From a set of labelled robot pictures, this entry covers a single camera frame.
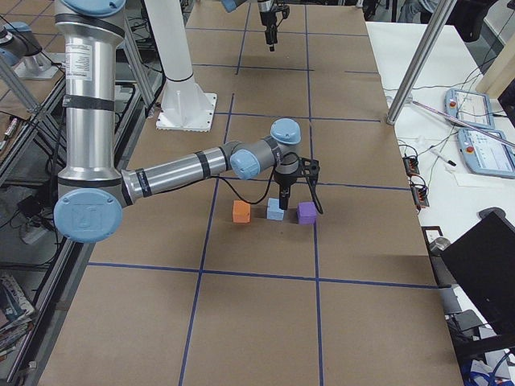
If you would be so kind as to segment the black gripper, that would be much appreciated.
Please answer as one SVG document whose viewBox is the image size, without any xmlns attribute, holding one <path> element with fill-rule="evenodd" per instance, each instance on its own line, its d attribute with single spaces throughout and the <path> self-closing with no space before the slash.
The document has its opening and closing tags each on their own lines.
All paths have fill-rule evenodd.
<svg viewBox="0 0 515 386">
<path fill-rule="evenodd" d="M 310 187 L 316 187 L 319 178 L 319 161 L 313 158 L 299 157 L 288 153 L 274 171 L 274 181 L 279 185 L 279 207 L 288 209 L 290 187 L 298 179 L 305 180 Z"/>
<path fill-rule="evenodd" d="M 283 19 L 287 19 L 290 15 L 290 6 L 284 1 L 262 0 L 257 2 L 258 10 L 262 25 L 267 25 L 265 30 L 266 44 L 270 51 L 275 51 L 275 45 L 278 43 L 277 36 L 277 14 Z"/>
</svg>

